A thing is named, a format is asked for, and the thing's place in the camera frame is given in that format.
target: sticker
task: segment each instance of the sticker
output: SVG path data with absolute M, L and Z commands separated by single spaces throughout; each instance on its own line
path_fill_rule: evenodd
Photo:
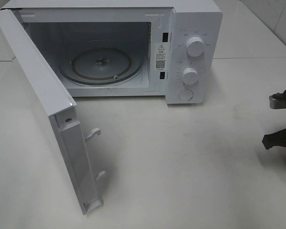
M 154 59 L 155 69 L 159 71 L 166 70 L 166 55 L 168 53 L 169 46 L 167 43 L 155 43 L 154 46 Z

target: timer knob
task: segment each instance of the timer knob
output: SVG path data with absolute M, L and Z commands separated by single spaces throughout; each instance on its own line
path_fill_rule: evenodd
M 186 51 L 190 56 L 196 57 L 204 53 L 204 40 L 199 36 L 193 36 L 186 42 Z
M 195 68 L 186 68 L 182 74 L 182 81 L 186 85 L 192 85 L 198 81 L 199 75 Z

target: white countertop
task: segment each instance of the white countertop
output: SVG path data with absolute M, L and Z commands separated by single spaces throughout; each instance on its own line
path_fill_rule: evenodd
M 214 58 L 286 57 L 286 46 L 239 0 L 215 0 L 224 17 Z M 0 34 L 0 61 L 10 61 Z
M 162 97 L 78 99 L 104 206 L 83 217 L 61 153 L 40 130 L 12 63 L 0 62 L 0 229 L 286 229 L 286 128 L 268 96 L 286 58 L 214 60 L 202 105 Z

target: white microwave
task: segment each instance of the white microwave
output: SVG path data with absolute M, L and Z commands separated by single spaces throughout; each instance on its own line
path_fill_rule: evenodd
M 102 204 L 73 97 L 201 103 L 222 13 L 212 0 L 11 0 L 0 30 L 32 105 L 49 119 L 83 214 Z

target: microwave door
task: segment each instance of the microwave door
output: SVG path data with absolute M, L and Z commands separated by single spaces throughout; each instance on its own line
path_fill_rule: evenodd
M 49 129 L 54 132 L 78 202 L 86 214 L 102 204 L 85 144 L 94 134 L 100 134 L 100 130 L 93 129 L 84 138 L 75 101 L 11 10 L 0 11 L 0 30 L 21 83 L 32 101 L 32 109 L 37 107 L 41 111 L 37 116 L 45 117 Z

